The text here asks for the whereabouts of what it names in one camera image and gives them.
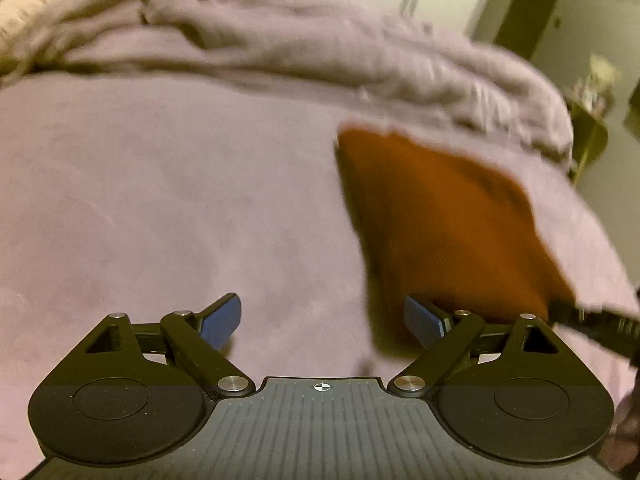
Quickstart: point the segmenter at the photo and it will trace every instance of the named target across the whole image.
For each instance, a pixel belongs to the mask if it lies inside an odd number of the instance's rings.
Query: gray ribbed plate
[[[268,379],[218,403],[199,434],[143,464],[89,468],[53,459],[36,480],[611,480],[591,458],[525,468],[460,446],[426,403],[374,379]]]

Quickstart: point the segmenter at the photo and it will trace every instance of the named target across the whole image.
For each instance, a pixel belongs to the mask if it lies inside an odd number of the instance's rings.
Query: black and white circular symbol
[[[315,384],[313,388],[318,392],[324,394],[326,391],[329,390],[329,388],[333,388],[333,386],[329,386],[327,383],[318,383],[318,384]]]

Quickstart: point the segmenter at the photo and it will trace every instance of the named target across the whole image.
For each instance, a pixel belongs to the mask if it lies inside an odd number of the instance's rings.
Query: metal screw
[[[394,380],[396,388],[404,392],[417,392],[425,386],[424,379],[415,375],[402,375]]]
[[[218,381],[218,387],[226,392],[240,392],[249,385],[249,381],[245,377],[238,375],[229,375]]]

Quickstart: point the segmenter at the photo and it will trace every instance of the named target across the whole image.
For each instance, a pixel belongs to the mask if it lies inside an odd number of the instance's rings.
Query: orange fabric
[[[398,134],[348,128],[338,142],[393,323],[410,293],[495,322],[547,320],[550,300],[575,301],[513,180]]]

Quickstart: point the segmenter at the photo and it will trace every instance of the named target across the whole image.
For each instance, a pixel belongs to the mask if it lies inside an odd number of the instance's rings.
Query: bed sheet
[[[0,91],[0,117],[3,480],[42,457],[26,417],[32,391],[110,312],[154,322],[234,291],[243,318],[229,357],[257,383],[388,381],[418,355],[389,341],[378,315],[335,160],[346,121],[401,127],[511,175],[578,300],[638,310],[604,229],[562,171],[462,128],[412,123],[366,100],[167,73],[31,75]],[[628,363],[562,337],[620,402],[633,385]]]

